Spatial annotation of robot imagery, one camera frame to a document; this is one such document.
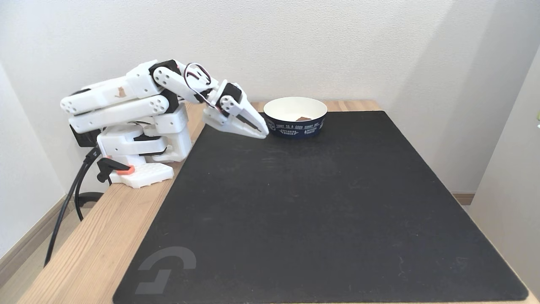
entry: white robotic arm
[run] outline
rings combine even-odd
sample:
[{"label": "white robotic arm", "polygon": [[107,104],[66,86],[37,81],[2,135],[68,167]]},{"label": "white robotic arm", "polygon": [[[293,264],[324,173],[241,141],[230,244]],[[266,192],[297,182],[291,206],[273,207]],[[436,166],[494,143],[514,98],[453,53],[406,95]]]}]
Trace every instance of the white robotic arm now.
[{"label": "white robotic arm", "polygon": [[171,167],[152,162],[181,161],[189,153],[184,102],[206,103],[202,120],[217,130],[268,135],[240,86],[219,84],[196,63],[145,62],[126,76],[84,87],[60,106],[73,115],[69,122],[76,133],[104,129],[97,136],[103,156],[130,166],[113,172],[111,181],[140,188],[173,176]]}]

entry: baseboard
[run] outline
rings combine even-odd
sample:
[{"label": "baseboard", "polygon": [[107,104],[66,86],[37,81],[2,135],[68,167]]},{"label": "baseboard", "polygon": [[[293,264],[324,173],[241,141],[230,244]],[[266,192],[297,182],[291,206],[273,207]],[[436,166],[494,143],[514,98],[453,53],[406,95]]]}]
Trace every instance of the baseboard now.
[{"label": "baseboard", "polygon": [[452,192],[452,195],[460,203],[460,205],[468,206],[473,202],[474,193]]},{"label": "baseboard", "polygon": [[[62,197],[4,256],[0,258],[0,287],[13,276],[21,265],[49,237],[64,202]],[[67,206],[66,217],[73,211],[73,202]]]}]

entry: mouse pad logo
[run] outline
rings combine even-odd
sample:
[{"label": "mouse pad logo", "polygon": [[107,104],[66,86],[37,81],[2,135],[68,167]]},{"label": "mouse pad logo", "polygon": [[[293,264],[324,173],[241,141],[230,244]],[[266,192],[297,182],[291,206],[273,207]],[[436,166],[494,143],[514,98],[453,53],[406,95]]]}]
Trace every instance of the mouse pad logo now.
[{"label": "mouse pad logo", "polygon": [[[184,269],[195,269],[197,259],[195,254],[185,247],[167,247],[155,252],[141,263],[139,270],[150,270],[157,261],[168,256],[177,256],[184,262]],[[171,269],[160,269],[153,282],[141,282],[135,290],[135,294],[162,294],[167,285]]]}]

